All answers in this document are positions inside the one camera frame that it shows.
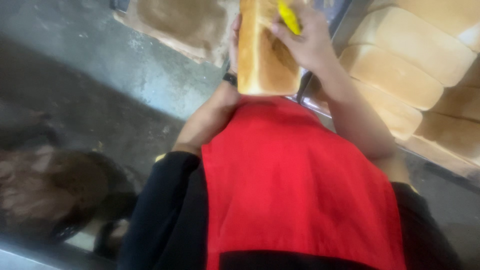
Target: gray floor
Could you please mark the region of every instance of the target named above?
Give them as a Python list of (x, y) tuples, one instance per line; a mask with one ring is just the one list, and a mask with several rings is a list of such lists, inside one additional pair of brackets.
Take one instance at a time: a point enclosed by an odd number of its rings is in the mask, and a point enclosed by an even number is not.
[[(41, 133), (145, 178), (222, 74), (116, 22), (108, 0), (0, 0), (0, 139), (8, 147), (18, 134)], [(479, 189), (414, 155), (408, 165), (462, 259), (480, 269)]]

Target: red apron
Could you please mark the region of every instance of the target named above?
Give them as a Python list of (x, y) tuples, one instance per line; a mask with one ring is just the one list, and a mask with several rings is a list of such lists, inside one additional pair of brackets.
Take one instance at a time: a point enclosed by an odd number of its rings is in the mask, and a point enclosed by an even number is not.
[(350, 142), (284, 98), (244, 98), (202, 148), (207, 269), (227, 251), (272, 250), (404, 270), (395, 194)]

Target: yellow pastry brush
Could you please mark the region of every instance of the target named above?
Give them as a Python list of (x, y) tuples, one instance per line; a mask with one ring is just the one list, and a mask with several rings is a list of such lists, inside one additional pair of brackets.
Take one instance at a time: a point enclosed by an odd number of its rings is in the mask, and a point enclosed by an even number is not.
[(278, 0), (278, 13), (282, 17), (287, 27), (296, 35), (300, 35), (300, 25), (297, 17), (291, 8), (285, 3), (285, 0)]

